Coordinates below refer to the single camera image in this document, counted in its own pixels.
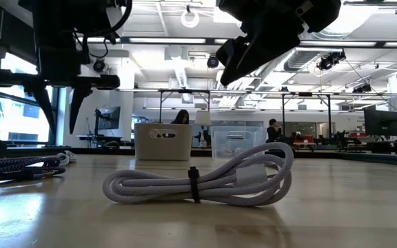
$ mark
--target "braided cable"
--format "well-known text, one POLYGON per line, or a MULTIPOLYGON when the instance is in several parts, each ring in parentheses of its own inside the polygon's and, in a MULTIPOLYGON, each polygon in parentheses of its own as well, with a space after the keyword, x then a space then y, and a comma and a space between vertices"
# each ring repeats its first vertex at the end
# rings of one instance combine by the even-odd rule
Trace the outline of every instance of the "braided cable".
POLYGON ((59 167, 59 157, 9 158, 0 159, 0 180, 25 180, 43 178, 46 174, 57 175, 65 172, 59 167), (42 166, 31 166, 43 163, 42 166))
MULTIPOLYGON (((249 149, 222 167, 197 179, 198 192, 203 200, 237 206, 261 206, 276 203, 289 191, 292 183, 290 169, 294 162, 291 147, 285 143, 267 143, 249 149), (283 150, 285 159, 260 154, 270 149, 283 150), (237 187, 236 169, 264 164, 278 169, 268 180, 257 185, 237 187), (256 194, 253 197, 240 197, 256 194)), ((109 175, 103 182, 103 193, 114 202, 132 204, 145 201, 192 199, 191 181, 188 178, 170 178, 148 172, 121 170, 109 175)))

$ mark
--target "man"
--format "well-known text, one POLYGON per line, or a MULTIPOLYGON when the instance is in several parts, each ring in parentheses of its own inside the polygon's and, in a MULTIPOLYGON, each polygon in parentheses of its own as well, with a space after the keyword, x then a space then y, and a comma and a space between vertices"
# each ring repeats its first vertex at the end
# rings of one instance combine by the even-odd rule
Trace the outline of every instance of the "man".
POLYGON ((269 127, 267 128, 267 141, 266 143, 275 142, 281 136, 281 127, 276 122, 276 119, 269 120, 269 127))

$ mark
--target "blue braided cable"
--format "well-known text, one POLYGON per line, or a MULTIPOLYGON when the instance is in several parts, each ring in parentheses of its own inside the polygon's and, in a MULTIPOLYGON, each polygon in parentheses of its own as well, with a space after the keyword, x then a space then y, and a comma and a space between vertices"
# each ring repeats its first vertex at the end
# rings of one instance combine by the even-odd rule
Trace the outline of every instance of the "blue braided cable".
POLYGON ((62 174, 65 168, 59 166, 60 162, 56 156, 0 159, 0 180, 32 180, 62 174))

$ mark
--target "computer monitor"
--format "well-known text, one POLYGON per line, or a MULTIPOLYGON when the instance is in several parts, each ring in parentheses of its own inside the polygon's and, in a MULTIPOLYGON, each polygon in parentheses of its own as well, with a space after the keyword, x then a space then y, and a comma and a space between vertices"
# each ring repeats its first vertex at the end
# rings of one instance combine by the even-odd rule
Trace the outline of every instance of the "computer monitor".
POLYGON ((367 135, 397 136, 397 112, 364 110, 367 135))
POLYGON ((98 130, 113 130, 119 128, 121 107, 96 109, 96 124, 98 130))

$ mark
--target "spotlight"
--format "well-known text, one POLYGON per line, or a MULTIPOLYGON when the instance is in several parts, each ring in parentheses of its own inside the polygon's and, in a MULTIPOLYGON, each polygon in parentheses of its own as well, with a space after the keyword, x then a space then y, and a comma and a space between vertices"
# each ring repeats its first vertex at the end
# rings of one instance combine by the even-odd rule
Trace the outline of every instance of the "spotlight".
POLYGON ((370 84, 367 83, 361 87, 354 88, 352 93, 366 93, 366 92, 371 92, 371 86, 370 84))
POLYGON ((319 70, 330 70, 335 65, 339 64, 339 61, 345 60, 344 50, 342 52, 332 52, 329 56, 321 57, 321 62, 316 65, 319 70))
POLYGON ((210 58, 207 60, 208 68, 211 68, 211 69, 217 68, 218 64, 219 64, 218 59, 214 55, 211 55, 210 58))
POLYGON ((108 69, 107 65, 105 64, 105 61, 103 59, 97 59, 93 63, 93 70, 98 73, 105 72, 108 69))

